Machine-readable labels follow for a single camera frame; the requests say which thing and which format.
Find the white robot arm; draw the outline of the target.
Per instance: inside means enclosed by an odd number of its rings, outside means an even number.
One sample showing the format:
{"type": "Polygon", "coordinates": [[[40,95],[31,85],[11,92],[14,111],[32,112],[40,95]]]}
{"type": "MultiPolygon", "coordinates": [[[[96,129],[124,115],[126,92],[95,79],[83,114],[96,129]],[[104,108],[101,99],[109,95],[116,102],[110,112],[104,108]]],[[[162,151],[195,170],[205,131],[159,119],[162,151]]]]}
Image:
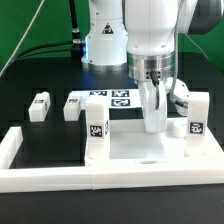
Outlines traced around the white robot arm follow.
{"type": "Polygon", "coordinates": [[[166,130],[167,103],[187,106],[164,82],[178,72],[178,35],[210,32],[224,0],[88,0],[90,32],[83,65],[95,71],[127,68],[140,92],[145,129],[166,130]]]}

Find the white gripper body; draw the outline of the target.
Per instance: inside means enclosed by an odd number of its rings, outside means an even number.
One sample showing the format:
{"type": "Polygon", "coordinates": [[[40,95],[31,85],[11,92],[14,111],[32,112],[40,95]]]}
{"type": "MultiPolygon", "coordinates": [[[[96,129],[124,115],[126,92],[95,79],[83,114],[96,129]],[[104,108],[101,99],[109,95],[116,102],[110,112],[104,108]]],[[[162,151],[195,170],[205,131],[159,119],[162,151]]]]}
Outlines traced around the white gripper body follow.
{"type": "MultiPolygon", "coordinates": [[[[167,94],[171,92],[172,79],[160,81],[155,87],[151,81],[138,85],[145,130],[147,133],[165,132],[167,128],[167,94]]],[[[177,80],[174,99],[179,102],[176,110],[181,116],[187,115],[189,90],[186,84],[177,80]]]]}

